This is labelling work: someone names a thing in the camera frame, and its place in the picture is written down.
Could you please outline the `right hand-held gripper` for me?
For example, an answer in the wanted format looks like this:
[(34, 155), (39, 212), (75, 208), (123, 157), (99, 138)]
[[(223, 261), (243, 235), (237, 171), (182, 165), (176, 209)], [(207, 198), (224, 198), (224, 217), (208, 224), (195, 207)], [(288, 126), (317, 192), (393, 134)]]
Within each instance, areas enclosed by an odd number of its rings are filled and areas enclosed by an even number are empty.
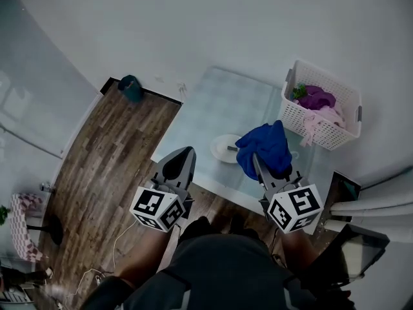
[(252, 161), (257, 180), (265, 190), (259, 201), (265, 217), (276, 223), (283, 233), (304, 229), (323, 211), (317, 187), (306, 177), (298, 175), (288, 181), (276, 180), (256, 152)]

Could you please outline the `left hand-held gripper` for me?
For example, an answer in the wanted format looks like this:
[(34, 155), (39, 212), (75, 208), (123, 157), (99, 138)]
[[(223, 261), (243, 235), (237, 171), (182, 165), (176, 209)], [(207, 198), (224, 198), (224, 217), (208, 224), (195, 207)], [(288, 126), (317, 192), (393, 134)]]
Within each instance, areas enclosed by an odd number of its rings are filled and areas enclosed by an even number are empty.
[(196, 152), (191, 146), (165, 156), (158, 162), (154, 177), (138, 187), (130, 213), (142, 225), (164, 233), (180, 219), (187, 219), (194, 202), (188, 187), (195, 164)]

